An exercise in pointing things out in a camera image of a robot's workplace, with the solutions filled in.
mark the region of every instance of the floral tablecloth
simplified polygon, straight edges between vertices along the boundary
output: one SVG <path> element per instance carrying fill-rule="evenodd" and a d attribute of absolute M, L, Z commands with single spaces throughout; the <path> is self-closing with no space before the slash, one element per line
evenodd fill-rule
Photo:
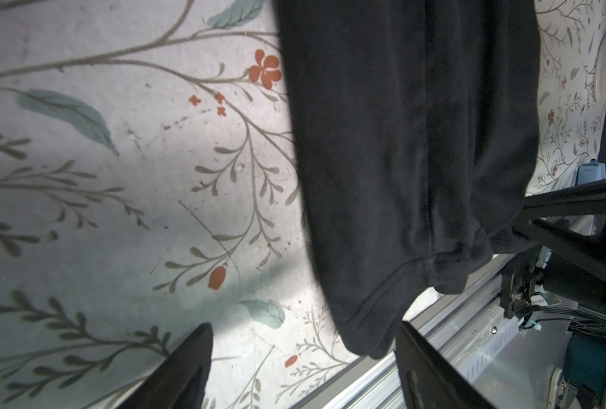
<path fill-rule="evenodd" d="M 536 5 L 528 192 L 604 119 L 606 1 Z M 0 0 L 0 407 L 112 408 L 204 321 L 206 409 L 289 407 L 356 358 L 309 263 L 275 27 L 264 0 Z"/>

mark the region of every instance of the orange flower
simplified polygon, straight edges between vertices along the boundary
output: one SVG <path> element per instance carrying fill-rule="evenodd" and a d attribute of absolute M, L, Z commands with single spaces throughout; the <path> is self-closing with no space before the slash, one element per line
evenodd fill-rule
<path fill-rule="evenodd" d="M 226 268 L 224 266 L 218 266 L 214 270 L 212 270 L 212 274 L 210 274 L 210 280 L 207 283 L 207 286 L 212 290 L 218 290 L 226 279 Z"/>
<path fill-rule="evenodd" d="M 195 107 L 196 105 L 198 105 L 199 102 L 201 102 L 201 100 L 199 100 L 196 95 L 192 95 L 189 99 L 189 102 L 193 103 L 193 106 Z"/>
<path fill-rule="evenodd" d="M 284 367 L 285 368 L 289 368 L 291 365 L 295 364 L 297 360 L 298 360 L 298 356 L 297 355 L 290 356 L 289 359 L 287 359 L 284 362 Z"/>
<path fill-rule="evenodd" d="M 280 65 L 280 61 L 276 56 L 264 57 L 264 50 L 257 50 L 255 52 L 255 61 L 258 65 L 253 65 L 249 68 L 249 78 L 252 82 L 258 82 L 258 79 L 262 79 L 262 85 L 268 90 L 273 88 L 274 82 L 278 82 L 282 79 L 282 72 L 275 70 Z"/>

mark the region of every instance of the light blue object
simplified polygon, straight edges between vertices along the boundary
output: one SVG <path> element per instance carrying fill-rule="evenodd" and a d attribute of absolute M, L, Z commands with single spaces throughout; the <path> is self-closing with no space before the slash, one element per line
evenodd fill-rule
<path fill-rule="evenodd" d="M 606 179 L 606 166 L 595 159 L 577 167 L 576 186 Z"/>

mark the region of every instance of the black garment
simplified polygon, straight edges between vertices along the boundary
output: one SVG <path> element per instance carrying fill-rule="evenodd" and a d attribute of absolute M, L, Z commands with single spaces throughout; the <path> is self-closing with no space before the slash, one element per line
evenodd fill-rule
<path fill-rule="evenodd" d="M 281 0 L 278 15 L 318 277 L 346 347 L 381 357 L 424 289 L 524 244 L 510 224 L 538 147 L 534 5 Z"/>

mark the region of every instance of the teal leaf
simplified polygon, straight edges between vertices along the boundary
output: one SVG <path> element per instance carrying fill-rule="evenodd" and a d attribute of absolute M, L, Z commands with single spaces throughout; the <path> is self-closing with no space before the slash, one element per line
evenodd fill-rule
<path fill-rule="evenodd" d="M 253 321 L 265 324 L 267 327 L 278 329 L 284 323 L 284 310 L 270 302 L 261 300 L 240 301 L 249 310 Z"/>
<path fill-rule="evenodd" d="M 547 97 L 548 95 L 550 95 L 550 92 L 548 92 L 548 91 L 546 91 L 546 92 L 544 92 L 544 93 L 542 94 L 542 97 L 541 97 L 541 98 L 539 98 L 539 105 L 541 105 L 541 104 L 544 102 L 544 100 L 546 99 L 546 97 Z"/>
<path fill-rule="evenodd" d="M 264 0 L 235 0 L 219 14 L 207 20 L 210 28 L 229 29 L 246 24 L 260 15 Z"/>
<path fill-rule="evenodd" d="M 21 92 L 16 101 L 23 109 L 32 110 L 70 124 L 85 137 L 100 143 L 115 155 L 119 155 L 110 139 L 110 130 L 107 129 L 105 119 L 85 102 L 48 90 Z"/>

